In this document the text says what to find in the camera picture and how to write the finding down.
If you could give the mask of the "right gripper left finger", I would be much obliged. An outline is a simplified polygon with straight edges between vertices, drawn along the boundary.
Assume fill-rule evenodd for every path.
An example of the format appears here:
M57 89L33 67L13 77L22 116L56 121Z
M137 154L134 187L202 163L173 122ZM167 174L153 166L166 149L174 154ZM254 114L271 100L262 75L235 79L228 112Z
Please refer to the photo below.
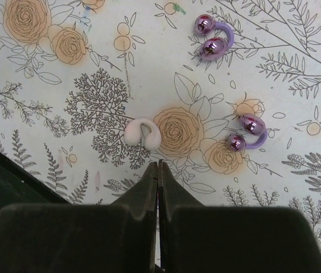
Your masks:
M109 205L0 210L0 272L154 272L158 165Z

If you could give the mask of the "purple earbud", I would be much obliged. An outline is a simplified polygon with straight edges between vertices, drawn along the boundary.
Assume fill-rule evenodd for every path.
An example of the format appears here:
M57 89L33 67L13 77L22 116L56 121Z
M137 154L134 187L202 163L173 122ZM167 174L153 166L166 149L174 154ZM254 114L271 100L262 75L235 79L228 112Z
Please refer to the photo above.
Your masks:
M213 30L222 30L227 39L215 37L206 40L199 49L199 56L206 61L214 61L225 55L234 44L234 33L231 27L217 22L207 14L200 15L195 20L194 32L198 35L207 35Z

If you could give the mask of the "white earbud one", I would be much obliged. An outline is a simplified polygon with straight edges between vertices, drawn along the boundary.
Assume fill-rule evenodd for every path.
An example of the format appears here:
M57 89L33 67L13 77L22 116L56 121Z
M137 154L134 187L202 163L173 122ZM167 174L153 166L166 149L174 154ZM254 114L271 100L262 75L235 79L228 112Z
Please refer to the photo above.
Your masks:
M137 118L129 122L124 131L124 142L136 146L142 142L144 148L156 150L162 141L158 126L150 119Z

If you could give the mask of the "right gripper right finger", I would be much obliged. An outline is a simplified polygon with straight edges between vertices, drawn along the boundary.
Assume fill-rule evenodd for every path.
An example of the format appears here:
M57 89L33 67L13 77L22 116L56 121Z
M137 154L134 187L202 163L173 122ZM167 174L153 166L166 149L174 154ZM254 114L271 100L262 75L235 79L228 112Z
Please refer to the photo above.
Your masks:
M158 164L160 266L166 272L321 272L302 213L286 207L205 206Z

